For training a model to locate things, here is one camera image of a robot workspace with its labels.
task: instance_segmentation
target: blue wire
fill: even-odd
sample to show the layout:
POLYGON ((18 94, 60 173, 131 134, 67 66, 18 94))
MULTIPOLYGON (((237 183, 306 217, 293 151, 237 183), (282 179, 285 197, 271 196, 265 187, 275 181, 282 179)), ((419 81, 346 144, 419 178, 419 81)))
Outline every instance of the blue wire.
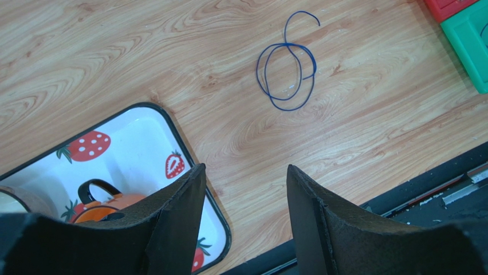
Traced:
POLYGON ((298 110, 298 109, 302 108, 307 103, 307 101, 310 99, 310 96, 312 95, 313 87, 315 86, 315 74, 317 73, 317 62, 315 61, 315 58, 313 57, 312 52, 307 47, 305 47, 303 45, 300 45, 300 44, 290 43, 286 39, 286 29, 288 28, 288 23, 290 22, 290 20, 292 19, 292 17, 295 16, 296 14, 298 14, 298 13, 305 13, 305 14, 308 14, 309 16, 315 18, 315 20, 317 20, 318 25, 320 26, 320 21, 318 20, 318 18, 315 15, 313 15, 313 14, 307 12, 307 11, 304 11, 304 10, 300 10, 300 11, 295 12, 286 21, 286 25, 285 25, 285 42, 284 43, 276 43, 276 44, 269 45, 259 55, 258 62, 257 62, 257 65, 256 65, 256 79, 258 80, 259 87, 261 88, 261 90, 263 91, 263 93, 269 97, 269 100, 271 101, 271 103, 277 109, 282 110, 282 111, 285 111, 285 112, 291 112, 291 111, 298 110), (264 86, 263 86, 263 83, 259 79, 259 63, 261 62, 261 58, 263 57, 263 55, 270 48, 272 48, 272 47, 274 47, 274 48, 269 53, 269 55, 268 55, 268 57, 266 59, 265 67, 264 67, 264 78, 263 78, 264 79, 264 86), (274 53, 275 50, 277 50, 279 48, 283 48, 283 47, 286 47, 288 49, 288 51, 293 55, 293 58, 295 58, 295 60, 298 62, 298 68, 299 68, 299 72, 300 72, 300 80, 298 82, 297 89, 295 90, 295 92, 290 97, 288 97, 286 99, 280 99, 280 98, 277 98, 277 97, 274 97, 274 96, 271 95, 271 93, 269 91, 269 84, 267 82, 267 77, 266 77, 267 65, 269 63, 269 60, 271 58, 271 55, 274 53), (310 57, 310 60, 312 61, 312 65, 313 65, 313 72, 312 72, 312 74, 310 76, 307 76, 307 77, 302 78, 303 77, 302 63, 300 62, 300 59, 293 53, 291 47, 297 47, 297 48, 302 49, 310 57), (307 98, 305 99, 305 101, 300 106, 298 106, 296 108, 293 108, 293 109, 283 109, 283 108, 281 108, 281 107, 279 107, 279 106, 276 105, 276 103, 274 102, 275 100, 287 101, 287 100, 292 99, 298 93, 298 91, 300 90, 300 87, 302 85, 302 81, 303 80, 307 80, 309 78, 312 78, 312 87, 310 88, 310 92, 308 93, 307 98))
POLYGON ((483 39, 483 32, 485 31, 486 27, 488 27, 488 23, 483 27, 483 29, 481 30, 481 33, 479 34, 481 39, 483 39))

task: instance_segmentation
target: strawberry leaf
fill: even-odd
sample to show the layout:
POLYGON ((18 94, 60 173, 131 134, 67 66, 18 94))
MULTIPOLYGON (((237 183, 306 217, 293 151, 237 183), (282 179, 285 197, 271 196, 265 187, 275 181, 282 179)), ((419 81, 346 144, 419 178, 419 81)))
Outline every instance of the strawberry leaf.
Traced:
POLYGON ((68 149, 69 144, 66 145, 65 147, 62 147, 56 151, 56 156, 61 159, 61 156, 65 156, 66 159, 69 161, 69 163, 73 164, 73 161, 71 160, 71 151, 68 149))
POLYGON ((69 200, 69 208, 68 206, 65 206, 64 208, 66 208, 66 212, 62 213, 61 214, 61 218, 65 218, 64 221, 65 222, 69 222, 69 220, 71 220, 71 217, 73 215, 76 215, 76 213, 74 212, 74 207, 76 206, 78 200, 76 200, 75 204, 73 205, 73 202, 71 200, 69 200))
POLYGON ((205 250, 205 248, 210 248, 212 246, 211 245, 204 245, 204 244, 202 244, 203 241, 205 241, 205 238, 199 239, 198 242, 197 242, 197 244, 196 244, 196 247, 197 248, 200 248, 202 250, 203 254, 205 254, 207 256, 210 256, 210 253, 207 250, 205 250))
POLYGON ((210 256, 210 253, 209 253, 209 252, 207 252, 205 249, 201 248, 201 250, 202 250, 203 254, 205 254, 205 255, 207 255, 207 256, 210 256))

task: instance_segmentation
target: red strawberry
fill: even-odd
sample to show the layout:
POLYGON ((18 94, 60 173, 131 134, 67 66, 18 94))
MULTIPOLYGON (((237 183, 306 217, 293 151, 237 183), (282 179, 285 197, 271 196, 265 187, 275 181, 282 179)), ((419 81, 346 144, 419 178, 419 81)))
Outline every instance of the red strawberry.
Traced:
POLYGON ((184 161, 176 150, 166 159, 166 178, 172 179, 184 170, 184 161))
POLYGON ((211 245, 202 245, 202 241, 205 241, 205 238, 201 238, 198 240, 196 244, 195 256, 193 257, 193 266, 191 267, 191 271, 195 272, 203 266, 204 255, 210 256, 210 253, 205 250, 205 248, 211 247, 211 245))
POLYGON ((81 212, 85 211, 85 205, 83 203, 78 203, 78 200, 75 200, 74 203, 70 200, 69 204, 69 207, 65 206, 66 212, 61 215, 61 218, 65 218, 65 222, 73 223, 74 219, 76 219, 81 212))
POLYGON ((69 163, 87 162, 103 154, 110 146, 110 137, 104 133, 91 131, 90 133, 71 142, 56 151, 56 156, 61 159, 65 156, 69 163))

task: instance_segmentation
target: wooden floor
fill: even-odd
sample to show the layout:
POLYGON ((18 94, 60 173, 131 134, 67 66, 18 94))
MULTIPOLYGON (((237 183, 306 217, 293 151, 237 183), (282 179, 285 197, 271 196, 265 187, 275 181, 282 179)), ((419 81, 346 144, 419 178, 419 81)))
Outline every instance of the wooden floor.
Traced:
MULTIPOLYGON (((231 250, 209 274, 291 239, 290 163, 362 203, 488 140, 488 98, 421 0, 0 6, 0 173, 133 103, 160 104, 207 164, 231 226, 231 250), (307 105, 286 113, 258 89, 254 69, 297 10, 320 19, 298 15, 288 33, 318 72, 307 105)), ((271 59, 269 81, 277 96, 296 85, 286 50, 271 59)))

